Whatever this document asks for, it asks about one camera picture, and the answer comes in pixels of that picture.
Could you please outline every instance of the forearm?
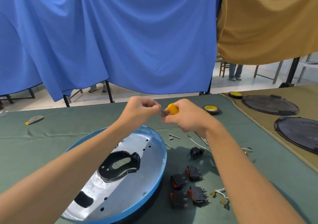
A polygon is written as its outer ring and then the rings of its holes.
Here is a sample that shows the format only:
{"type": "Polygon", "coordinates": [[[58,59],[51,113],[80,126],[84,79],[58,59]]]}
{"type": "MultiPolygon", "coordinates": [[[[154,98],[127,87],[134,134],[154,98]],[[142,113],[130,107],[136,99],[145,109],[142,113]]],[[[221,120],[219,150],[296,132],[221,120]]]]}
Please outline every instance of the forearm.
{"type": "Polygon", "coordinates": [[[0,223],[54,223],[115,146],[132,131],[115,122],[15,184],[0,195],[0,223]]]}
{"type": "Polygon", "coordinates": [[[221,124],[217,130],[208,130],[207,141],[238,222],[304,223],[221,124]]]}

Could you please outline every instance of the hand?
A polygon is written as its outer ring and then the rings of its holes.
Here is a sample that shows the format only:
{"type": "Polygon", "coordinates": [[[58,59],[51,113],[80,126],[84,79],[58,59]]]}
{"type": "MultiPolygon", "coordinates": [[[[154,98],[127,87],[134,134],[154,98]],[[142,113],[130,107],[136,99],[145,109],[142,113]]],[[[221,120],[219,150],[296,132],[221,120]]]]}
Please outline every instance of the hand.
{"type": "Polygon", "coordinates": [[[174,105],[179,109],[179,113],[172,115],[168,109],[165,109],[163,112],[165,117],[161,120],[165,123],[177,124],[183,132],[193,131],[206,138],[207,130],[221,125],[216,118],[188,99],[181,99],[174,105]]]}
{"type": "Polygon", "coordinates": [[[160,113],[161,105],[146,97],[131,97],[120,115],[118,122],[130,128],[131,131],[142,126],[149,117],[160,113]]]}

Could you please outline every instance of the screwdriver handle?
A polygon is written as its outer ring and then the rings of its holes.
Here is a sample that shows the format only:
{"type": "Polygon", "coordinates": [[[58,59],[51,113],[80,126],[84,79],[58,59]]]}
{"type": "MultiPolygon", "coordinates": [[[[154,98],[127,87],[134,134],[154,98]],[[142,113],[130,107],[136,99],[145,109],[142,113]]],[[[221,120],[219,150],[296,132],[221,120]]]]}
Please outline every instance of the screwdriver handle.
{"type": "Polygon", "coordinates": [[[167,109],[168,109],[168,110],[170,111],[170,113],[173,114],[173,115],[179,113],[179,109],[177,108],[177,106],[174,105],[174,104],[172,104],[172,103],[168,105],[167,109]]]}

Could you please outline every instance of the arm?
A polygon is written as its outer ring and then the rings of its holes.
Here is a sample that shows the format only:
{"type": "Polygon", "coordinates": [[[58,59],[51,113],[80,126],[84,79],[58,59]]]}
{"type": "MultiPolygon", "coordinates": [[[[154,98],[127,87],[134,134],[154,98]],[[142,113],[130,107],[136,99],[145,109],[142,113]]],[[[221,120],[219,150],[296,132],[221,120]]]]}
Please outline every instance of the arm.
{"type": "Polygon", "coordinates": [[[132,97],[109,128],[2,193],[0,223],[54,223],[115,146],[160,109],[154,100],[132,97]]]}
{"type": "Polygon", "coordinates": [[[187,99],[174,104],[179,113],[162,121],[178,124],[184,132],[194,131],[208,141],[239,223],[305,223],[217,119],[187,99]]]}

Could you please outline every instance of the brown fabric curtain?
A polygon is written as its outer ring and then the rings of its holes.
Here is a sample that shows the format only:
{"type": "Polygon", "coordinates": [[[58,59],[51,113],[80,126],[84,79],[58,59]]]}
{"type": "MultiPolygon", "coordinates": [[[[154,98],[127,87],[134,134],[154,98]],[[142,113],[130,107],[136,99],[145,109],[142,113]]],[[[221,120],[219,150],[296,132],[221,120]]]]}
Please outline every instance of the brown fabric curtain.
{"type": "Polygon", "coordinates": [[[223,0],[217,46],[229,62],[262,65],[318,51],[318,0],[223,0]]]}

